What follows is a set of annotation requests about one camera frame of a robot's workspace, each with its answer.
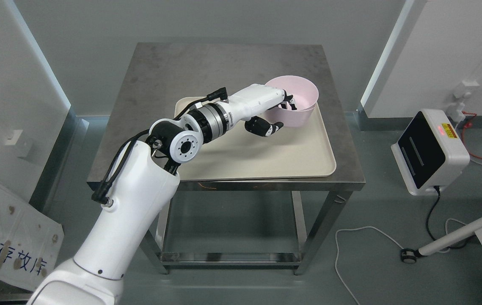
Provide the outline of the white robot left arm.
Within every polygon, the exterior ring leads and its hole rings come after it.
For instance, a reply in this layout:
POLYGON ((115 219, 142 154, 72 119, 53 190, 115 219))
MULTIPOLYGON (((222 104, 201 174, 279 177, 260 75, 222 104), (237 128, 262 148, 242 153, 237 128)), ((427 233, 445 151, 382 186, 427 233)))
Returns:
POLYGON ((36 288, 29 305, 116 305, 127 268, 152 221, 175 194, 177 170, 202 145, 224 135, 252 106, 225 89, 190 103, 174 119, 160 119, 117 152, 92 199, 102 211, 73 258, 36 288))

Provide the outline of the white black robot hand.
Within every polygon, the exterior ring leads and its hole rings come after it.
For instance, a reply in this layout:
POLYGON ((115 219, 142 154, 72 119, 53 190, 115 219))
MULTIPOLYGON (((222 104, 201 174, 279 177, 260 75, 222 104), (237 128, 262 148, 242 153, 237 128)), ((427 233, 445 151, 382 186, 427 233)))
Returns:
POLYGON ((252 84, 229 95, 227 104, 227 128, 230 130, 244 120, 245 129, 260 137, 269 137, 284 126, 282 122, 269 123, 259 117, 260 114, 275 107, 297 110, 293 95, 288 95, 284 89, 261 84, 252 84))

